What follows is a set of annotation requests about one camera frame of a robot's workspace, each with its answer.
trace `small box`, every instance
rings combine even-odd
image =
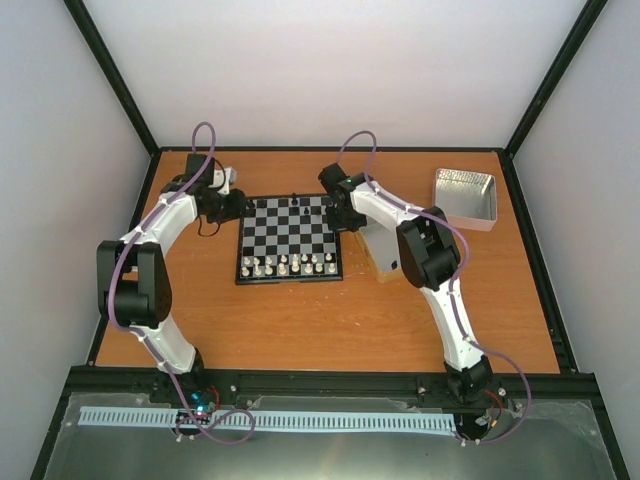
[[[496,179],[488,173],[439,168],[433,203],[458,228],[490,231],[498,219]]]

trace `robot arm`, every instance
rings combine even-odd
[[[391,235],[395,234],[403,273],[426,298],[442,337],[451,393],[460,403],[466,403],[489,383],[492,372],[487,357],[469,343],[475,342],[475,337],[462,303],[459,279],[453,283],[453,292],[449,291],[449,280],[460,261],[460,252],[451,232],[410,213],[408,208],[400,209],[381,198],[406,204],[377,182],[372,181],[371,186],[367,184],[362,173],[348,177],[340,166],[332,164],[322,171],[319,180],[332,198],[333,205],[327,211],[332,229],[356,231],[367,224],[367,218],[372,218]],[[437,207],[425,211],[446,220]],[[466,337],[456,322],[451,293],[456,299]]]
[[[145,230],[135,240],[125,262],[125,273],[137,272],[137,279],[121,277],[116,286],[114,304],[118,324],[132,328],[132,333],[145,346],[150,342],[155,353],[176,374],[191,372],[194,364],[202,361],[193,345],[182,336],[171,315],[171,285],[164,257],[180,233],[199,215],[204,215],[210,223],[224,223],[242,216],[247,205],[242,191],[229,188],[235,181],[235,170],[226,168],[223,173],[214,170],[213,164],[202,179],[171,203],[167,202],[205,159],[206,155],[189,155],[185,174],[163,188],[154,209],[162,204],[166,207],[149,225],[145,224],[151,214],[140,223],[145,225]],[[138,226],[120,240],[104,241],[98,247],[98,306],[105,316],[108,315],[107,295],[118,256],[140,230]],[[159,363],[158,368],[166,371],[164,363]]]

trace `purple tube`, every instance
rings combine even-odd
[[[371,165],[373,164],[373,160],[374,160],[375,154],[376,154],[376,148],[377,148],[377,145],[378,145],[376,136],[375,136],[375,134],[373,132],[371,132],[369,130],[361,130],[361,131],[356,132],[353,135],[351,135],[345,141],[345,143],[342,145],[342,148],[340,148],[340,152],[338,153],[338,158],[336,160],[336,163],[340,162],[341,157],[342,157],[342,153],[344,152],[344,150],[347,147],[347,145],[349,144],[349,142],[351,142],[351,140],[353,140],[354,138],[356,138],[359,135],[369,135],[371,137],[371,139],[373,140],[373,148],[371,149],[371,153],[369,154],[369,157],[367,158],[367,163],[365,164],[365,167],[364,167],[364,178],[365,178],[365,181],[367,182],[367,185],[369,186],[369,188],[371,188],[371,190],[373,190],[375,192],[375,186],[373,185],[373,183],[371,181],[371,177],[369,176],[369,171],[371,169]],[[382,198],[384,201],[386,201],[387,203],[393,205],[396,208],[399,208],[401,210],[404,210],[406,208],[406,205],[403,205],[402,203],[396,201],[395,199],[389,197],[388,195],[385,195],[381,191],[378,191],[376,194],[380,198]],[[465,257],[463,258],[462,262],[460,263],[460,265],[458,266],[456,271],[453,273],[451,279],[449,280],[449,291],[452,292],[453,291],[453,283],[460,277],[460,274],[466,268],[466,266],[469,263],[469,260],[471,259],[471,249],[469,248],[469,244],[467,243],[467,239],[464,238],[464,235],[462,235],[460,230],[458,230],[453,225],[451,225],[450,223],[448,223],[445,220],[442,220],[439,217],[436,217],[434,215],[426,213],[426,212],[424,212],[424,211],[422,211],[420,209],[417,209],[417,208],[409,208],[408,212],[410,212],[410,213],[412,213],[414,215],[419,215],[421,217],[424,217],[427,220],[430,220],[432,222],[439,223],[443,227],[445,227],[445,228],[449,229],[451,232],[453,232],[460,239],[460,241],[462,242],[462,245],[464,246]],[[460,330],[460,333],[462,334],[463,337],[467,337],[467,332],[465,331],[464,326],[462,325],[462,321],[460,320],[460,313],[458,312],[458,305],[456,304],[455,296],[453,294],[449,294],[449,298],[451,299],[451,307],[453,309],[453,316],[456,319],[456,324],[458,325],[458,329]],[[483,445],[490,445],[492,443],[497,443],[497,442],[500,442],[500,441],[504,440],[505,438],[509,437],[510,435],[515,433],[520,428],[520,426],[524,422],[525,418],[529,415],[529,408],[530,408],[531,403],[532,403],[531,402],[531,386],[529,385],[529,381],[527,380],[527,377],[524,374],[524,371],[520,368],[520,366],[511,357],[509,357],[508,355],[506,355],[506,354],[504,354],[502,352],[498,352],[498,351],[493,350],[491,348],[484,347],[483,345],[480,345],[477,342],[469,341],[469,343],[472,346],[474,346],[475,348],[477,348],[478,350],[482,351],[483,353],[486,353],[487,355],[494,355],[494,356],[500,357],[500,358],[506,360],[507,362],[509,362],[511,364],[511,366],[513,366],[513,368],[516,370],[516,372],[518,372],[518,375],[520,375],[520,378],[522,378],[522,382],[524,383],[524,388],[525,388],[525,390],[527,392],[527,405],[526,405],[525,410],[522,413],[522,417],[520,417],[520,420],[518,421],[518,423],[516,425],[514,425],[514,427],[512,429],[510,429],[509,431],[503,433],[498,438],[493,438],[493,439],[490,439],[490,440],[482,440],[480,442]],[[464,441],[464,439],[462,437],[460,437],[457,432],[456,432],[456,437],[460,441]]]
[[[118,281],[120,280],[120,275],[122,273],[124,262],[127,256],[129,255],[129,253],[131,252],[133,245],[140,238],[142,233],[149,227],[149,225],[153,223],[153,221],[158,217],[158,215],[160,215],[160,213],[162,213],[162,211],[167,206],[171,205],[178,198],[178,196],[180,196],[180,194],[184,193],[189,187],[191,187],[191,185],[193,185],[194,182],[196,182],[196,180],[198,180],[198,178],[204,173],[206,168],[209,166],[209,163],[211,163],[211,159],[213,158],[213,152],[215,151],[215,148],[216,148],[216,130],[215,128],[213,128],[213,125],[211,125],[209,122],[200,122],[198,125],[196,125],[196,128],[193,130],[193,134],[191,135],[191,151],[193,153],[196,152],[196,135],[198,134],[198,131],[200,130],[200,128],[204,126],[208,127],[209,130],[211,130],[211,146],[209,147],[209,151],[207,152],[207,158],[205,159],[200,169],[195,173],[195,175],[193,175],[193,177],[187,183],[185,183],[182,186],[182,188],[180,188],[180,190],[178,190],[176,193],[171,195],[171,197],[169,197],[166,204],[161,203],[159,205],[156,205],[154,209],[151,211],[151,213],[147,216],[147,218],[140,225],[136,227],[136,233],[133,235],[133,237],[131,237],[131,240],[129,240],[129,243],[127,243],[122,249],[122,253],[120,253],[120,256],[118,257],[118,261],[116,262],[116,266],[113,270],[113,275],[111,276],[111,282],[109,284],[109,293],[107,294],[107,314],[109,316],[109,323],[111,323],[111,325],[113,325],[113,327],[115,327],[117,330],[121,332],[131,332],[135,334],[139,340],[143,339],[142,340],[143,343],[145,344],[149,352],[151,352],[151,355],[155,358],[158,365],[163,365],[164,368],[166,369],[167,373],[169,374],[169,377],[171,378],[171,382],[176,388],[176,392],[178,392],[178,397],[180,397],[180,402],[182,402],[182,406],[186,410],[187,415],[189,416],[193,424],[196,427],[198,427],[198,430],[200,430],[200,433],[202,433],[207,438],[213,440],[214,442],[220,443],[222,445],[238,445],[240,443],[246,442],[253,435],[253,432],[255,431],[255,427],[256,427],[256,420],[253,417],[253,415],[251,415],[251,413],[245,410],[231,410],[225,413],[221,418],[219,418],[217,422],[214,422],[213,424],[209,425],[205,429],[200,424],[200,422],[194,415],[191,408],[189,408],[189,402],[187,402],[187,399],[185,398],[184,392],[180,387],[180,382],[178,381],[178,377],[171,369],[171,365],[169,365],[169,363],[165,361],[162,354],[155,348],[153,343],[148,338],[145,337],[144,332],[137,327],[129,327],[129,328],[123,327],[119,325],[118,322],[116,321],[116,311],[115,311],[116,288],[118,285]],[[225,440],[220,440],[219,438],[212,436],[208,432],[208,430],[218,425],[224,418],[236,413],[242,413],[244,415],[247,415],[251,420],[251,429],[249,430],[247,435],[242,437],[240,440],[227,442]]]

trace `white wall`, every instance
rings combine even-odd
[[[640,478],[640,3],[609,2],[516,157],[582,370]]]
[[[62,1],[0,15],[0,477],[28,478],[148,156]]]
[[[584,0],[86,4],[161,145],[498,147]]]

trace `metal sheet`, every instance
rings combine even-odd
[[[176,443],[168,428],[76,426],[59,440],[61,448],[56,446],[46,478],[614,478],[585,403],[556,402],[547,409],[538,405],[508,440],[466,448],[452,438],[406,433],[271,432],[225,447],[203,438]],[[77,420],[75,407],[65,424]],[[241,433],[217,435],[236,439]]]

